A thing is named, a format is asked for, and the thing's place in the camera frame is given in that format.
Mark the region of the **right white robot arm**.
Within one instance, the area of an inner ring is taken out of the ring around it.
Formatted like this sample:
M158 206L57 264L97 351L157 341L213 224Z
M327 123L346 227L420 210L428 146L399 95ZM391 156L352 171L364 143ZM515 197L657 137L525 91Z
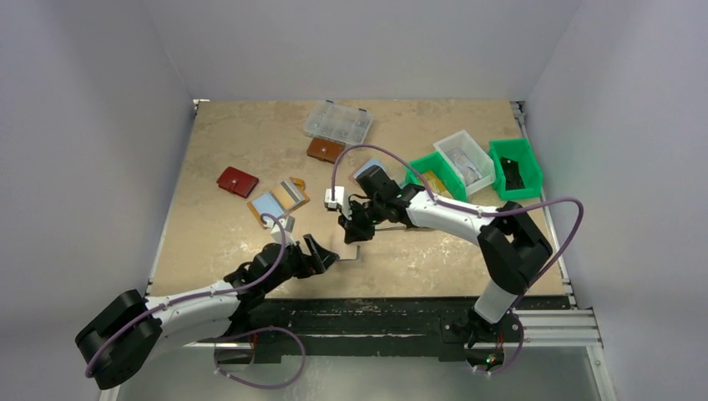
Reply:
M545 235L515 202L494 208L428 194L422 185L400 186L379 166L366 169L357 182L364 196L349 195L335 185L324 195L325 207L340 213L344 242L370 241L376 225L388 221L441 231L477 246L490 282L475 302L470 319L484 327L502 320L552 256Z

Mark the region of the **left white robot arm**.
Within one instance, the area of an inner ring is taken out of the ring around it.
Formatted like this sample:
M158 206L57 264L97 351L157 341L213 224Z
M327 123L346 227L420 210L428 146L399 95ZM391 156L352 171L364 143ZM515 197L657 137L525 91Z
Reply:
M114 388L151 358L246 327L268 292L292 278L323 274L339 260L309 234L302 243L305 249L299 241L269 243L223 279L190 292L163 297L122 292L74 339L85 375L102 390Z

